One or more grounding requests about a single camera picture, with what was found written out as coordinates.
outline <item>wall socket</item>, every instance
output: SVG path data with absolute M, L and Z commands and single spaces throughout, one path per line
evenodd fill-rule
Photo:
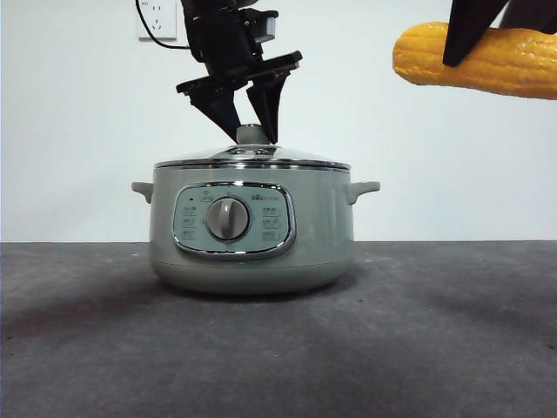
M 139 0 L 139 7 L 156 39 L 176 40 L 176 0 Z M 151 39 L 139 16 L 137 27 L 139 39 Z

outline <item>pot handle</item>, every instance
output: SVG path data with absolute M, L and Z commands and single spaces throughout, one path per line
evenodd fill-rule
M 152 183 L 141 183 L 134 181 L 131 183 L 131 189 L 134 192 L 141 193 L 145 196 L 145 201 L 151 203 L 153 197 L 153 184 Z
M 381 190 L 379 181 L 362 181 L 348 185 L 348 205 L 353 205 L 362 194 Z

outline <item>dark gray mat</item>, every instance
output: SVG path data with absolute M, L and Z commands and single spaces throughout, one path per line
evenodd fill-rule
M 2 416 L 557 416 L 557 242 L 358 249 L 243 299 L 160 284 L 145 244 L 3 245 Z

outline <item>sage green cooker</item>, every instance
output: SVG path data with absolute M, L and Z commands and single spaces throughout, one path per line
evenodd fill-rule
M 352 259 L 352 205 L 379 182 L 350 166 L 270 145 L 258 125 L 238 145 L 155 165 L 132 190 L 151 203 L 157 276 L 192 291 L 297 292 L 333 283 Z

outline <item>corn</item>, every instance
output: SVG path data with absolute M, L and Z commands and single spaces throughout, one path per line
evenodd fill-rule
M 453 85 L 523 98 L 557 99 L 557 37 L 488 29 L 457 67 L 443 65 L 447 24 L 414 26 L 394 45 L 393 68 L 414 84 Z

